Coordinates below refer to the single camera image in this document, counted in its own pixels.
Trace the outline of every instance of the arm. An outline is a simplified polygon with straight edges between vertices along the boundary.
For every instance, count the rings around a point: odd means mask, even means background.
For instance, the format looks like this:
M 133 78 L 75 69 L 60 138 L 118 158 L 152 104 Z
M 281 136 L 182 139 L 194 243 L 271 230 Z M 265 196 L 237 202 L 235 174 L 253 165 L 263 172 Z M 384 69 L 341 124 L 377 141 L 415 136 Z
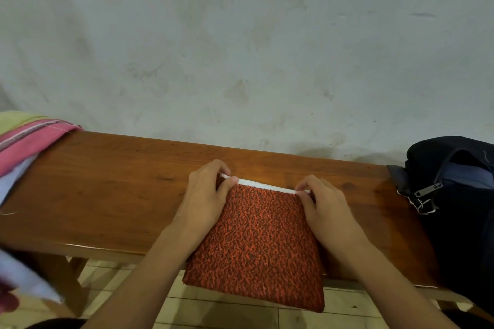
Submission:
M 307 188 L 315 203 L 305 191 L 297 195 L 314 235 L 355 274 L 391 329 L 458 329 L 370 243 L 341 191 L 315 176 L 307 176 L 295 189 Z
M 153 326 L 178 270 L 219 219 L 228 191 L 238 182 L 237 177 L 230 177 L 216 191 L 219 171 L 230 174 L 219 160 L 190 174 L 184 200 L 172 223 L 83 329 Z

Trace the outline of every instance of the white edge binding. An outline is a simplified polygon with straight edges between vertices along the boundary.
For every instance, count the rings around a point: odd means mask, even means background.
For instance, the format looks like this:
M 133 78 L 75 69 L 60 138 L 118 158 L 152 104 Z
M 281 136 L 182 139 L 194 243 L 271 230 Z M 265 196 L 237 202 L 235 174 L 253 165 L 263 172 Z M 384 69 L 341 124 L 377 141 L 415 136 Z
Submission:
M 219 175 L 222 176 L 223 178 L 230 178 L 230 176 L 224 175 L 223 173 L 220 173 Z M 249 181 L 248 179 L 243 179 L 243 178 L 239 178 L 238 185 L 257 187 L 258 189 L 279 191 L 281 193 L 287 193 L 287 194 L 295 194 L 296 193 L 295 190 L 283 189 L 282 187 L 266 185 L 265 183 Z

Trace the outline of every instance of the wooden bench top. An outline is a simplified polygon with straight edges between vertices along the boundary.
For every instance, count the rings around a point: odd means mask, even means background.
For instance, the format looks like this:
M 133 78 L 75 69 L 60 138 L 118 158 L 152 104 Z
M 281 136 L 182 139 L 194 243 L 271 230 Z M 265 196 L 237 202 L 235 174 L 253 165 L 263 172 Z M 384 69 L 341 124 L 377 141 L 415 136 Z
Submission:
M 0 210 L 0 243 L 24 251 L 138 262 L 170 224 L 188 175 L 221 159 L 232 174 L 293 188 L 324 177 L 346 195 L 370 240 L 412 283 L 439 287 L 417 213 L 386 166 L 236 148 L 76 132 L 35 160 Z M 352 279 L 336 262 L 330 279 Z

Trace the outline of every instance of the red knitted fabric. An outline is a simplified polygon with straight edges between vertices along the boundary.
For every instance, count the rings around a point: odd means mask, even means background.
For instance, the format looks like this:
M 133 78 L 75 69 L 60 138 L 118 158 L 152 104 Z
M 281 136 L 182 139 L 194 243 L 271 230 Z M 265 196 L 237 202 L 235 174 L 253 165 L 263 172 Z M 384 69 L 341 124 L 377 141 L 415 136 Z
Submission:
M 324 309 L 316 239 L 294 194 L 235 185 L 182 281 L 315 312 Z

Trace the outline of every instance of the zipper pull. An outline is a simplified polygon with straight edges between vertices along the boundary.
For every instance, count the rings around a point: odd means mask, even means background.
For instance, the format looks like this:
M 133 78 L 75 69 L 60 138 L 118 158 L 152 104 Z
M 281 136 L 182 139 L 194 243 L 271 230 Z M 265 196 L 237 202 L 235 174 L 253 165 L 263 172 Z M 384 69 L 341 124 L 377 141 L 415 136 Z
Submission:
M 429 187 L 426 187 L 425 189 L 418 190 L 414 193 L 415 197 L 420 198 L 423 197 L 424 195 L 430 194 L 433 191 L 436 191 L 437 189 L 442 188 L 443 184 L 442 183 L 435 183 Z

